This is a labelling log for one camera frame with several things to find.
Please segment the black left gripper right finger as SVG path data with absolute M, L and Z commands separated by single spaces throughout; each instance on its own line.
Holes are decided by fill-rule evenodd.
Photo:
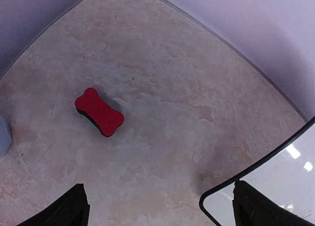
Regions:
M 237 226 L 312 226 L 313 224 L 281 208 L 246 181 L 234 184 L 232 201 Z

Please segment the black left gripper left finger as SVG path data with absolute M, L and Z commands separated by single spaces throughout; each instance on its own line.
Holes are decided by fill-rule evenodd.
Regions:
M 86 226 L 90 205 L 83 184 L 76 184 L 43 211 L 22 222 L 24 226 Z

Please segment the white whiteboard black frame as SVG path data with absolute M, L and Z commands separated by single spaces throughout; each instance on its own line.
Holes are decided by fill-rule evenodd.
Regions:
M 217 226 L 236 226 L 234 184 L 246 181 L 272 202 L 315 224 L 315 120 L 239 174 L 206 191 L 201 211 Z

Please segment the red bone-shaped eraser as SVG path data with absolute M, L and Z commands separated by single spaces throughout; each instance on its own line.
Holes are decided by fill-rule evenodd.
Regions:
M 95 88 L 87 88 L 74 101 L 78 113 L 90 120 L 105 137 L 112 136 L 125 120 L 124 115 L 111 108 Z

